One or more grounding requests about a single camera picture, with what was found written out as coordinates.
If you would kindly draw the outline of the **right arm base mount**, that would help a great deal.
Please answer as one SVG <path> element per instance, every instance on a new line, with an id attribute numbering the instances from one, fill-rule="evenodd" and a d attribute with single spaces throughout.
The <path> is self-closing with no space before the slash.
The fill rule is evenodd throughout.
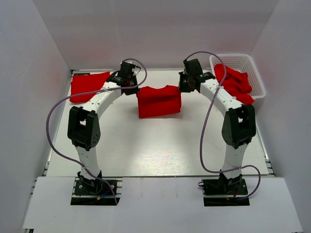
<path id="1" fill-rule="evenodd" d="M 249 206 L 249 198 L 242 199 L 248 195 L 245 179 L 239 184 L 234 184 L 225 191 L 220 179 L 205 179 L 198 183 L 203 190 L 203 200 L 205 207 L 225 207 L 225 206 Z"/>

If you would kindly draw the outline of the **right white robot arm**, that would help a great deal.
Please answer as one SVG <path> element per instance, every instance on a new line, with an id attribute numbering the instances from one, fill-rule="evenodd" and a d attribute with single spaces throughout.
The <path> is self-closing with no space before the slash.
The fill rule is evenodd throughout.
<path id="1" fill-rule="evenodd" d="M 256 135 L 255 109 L 242 104 L 223 87 L 210 72 L 203 72 L 198 59 L 184 60 L 184 70 L 179 72 L 179 92 L 198 91 L 211 101 L 212 106 L 224 117 L 222 138 L 226 143 L 225 159 L 220 170 L 219 187 L 224 193 L 232 193 L 242 180 L 242 161 L 248 144 Z"/>

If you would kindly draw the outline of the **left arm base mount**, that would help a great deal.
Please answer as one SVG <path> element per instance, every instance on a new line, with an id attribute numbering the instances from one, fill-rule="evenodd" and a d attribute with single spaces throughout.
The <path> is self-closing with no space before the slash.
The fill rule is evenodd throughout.
<path id="1" fill-rule="evenodd" d="M 83 183 L 79 178 L 75 179 L 70 204 L 72 206 L 116 206 L 113 194 L 106 183 L 94 188 Z"/>

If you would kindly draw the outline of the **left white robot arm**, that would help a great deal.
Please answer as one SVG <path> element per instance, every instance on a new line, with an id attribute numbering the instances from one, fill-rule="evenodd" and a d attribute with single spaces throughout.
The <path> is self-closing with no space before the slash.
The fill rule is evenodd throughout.
<path id="1" fill-rule="evenodd" d="M 69 111 L 68 138 L 75 146 L 81 166 L 78 178 L 93 194 L 102 190 L 102 171 L 98 166 L 95 147 L 101 137 L 99 119 L 104 111 L 122 94 L 132 95 L 139 91 L 135 69 L 132 62 L 122 62 L 118 71 L 112 73 L 103 84 L 103 92 L 95 94 L 81 107 Z"/>

